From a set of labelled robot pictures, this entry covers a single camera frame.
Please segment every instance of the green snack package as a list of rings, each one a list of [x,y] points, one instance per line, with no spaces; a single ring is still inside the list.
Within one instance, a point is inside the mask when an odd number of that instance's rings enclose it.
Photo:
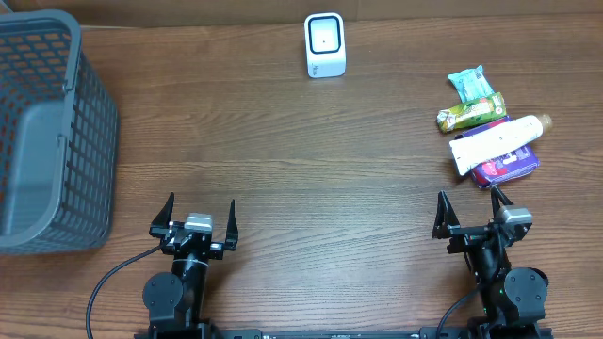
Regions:
[[[436,121],[440,130],[446,133],[495,121],[506,115],[505,101],[499,92],[443,109],[437,114]]]

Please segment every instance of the wooden table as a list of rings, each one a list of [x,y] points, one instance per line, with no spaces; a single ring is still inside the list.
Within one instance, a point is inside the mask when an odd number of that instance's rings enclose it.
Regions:
[[[157,244],[175,219],[237,201],[239,248],[212,263],[204,315],[223,328],[410,330],[434,326],[473,287],[462,255],[431,240],[437,192],[465,225],[489,192],[454,172],[441,108],[447,74],[483,64],[513,117],[549,114],[542,167],[505,193],[534,215],[509,250],[551,285],[544,326],[603,335],[603,15],[346,25],[348,70],[309,80],[301,24],[92,31],[84,51],[122,117],[114,230],[99,250],[0,258],[0,338],[83,338],[90,292]],[[171,268],[155,254],[115,275],[93,312],[97,338],[148,324],[142,287]],[[477,300],[451,320],[481,313]]]

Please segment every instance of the white tube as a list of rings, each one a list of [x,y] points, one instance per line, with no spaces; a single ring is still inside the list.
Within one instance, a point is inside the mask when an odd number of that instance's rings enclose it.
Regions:
[[[460,175],[467,174],[480,163],[515,151],[534,141],[552,126],[548,115],[526,116],[503,122],[471,137],[450,142],[450,149]]]

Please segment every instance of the white device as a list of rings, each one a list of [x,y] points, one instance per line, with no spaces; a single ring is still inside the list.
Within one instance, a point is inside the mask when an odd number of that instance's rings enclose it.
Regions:
[[[346,72],[346,39],[343,19],[337,13],[312,14],[305,19],[305,53],[312,78]]]

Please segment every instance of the wall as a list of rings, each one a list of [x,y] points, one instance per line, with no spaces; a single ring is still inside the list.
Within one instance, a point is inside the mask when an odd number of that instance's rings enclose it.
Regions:
[[[60,8],[81,24],[178,26],[300,23],[314,12],[346,20],[603,12],[602,0],[8,0],[13,9]]]

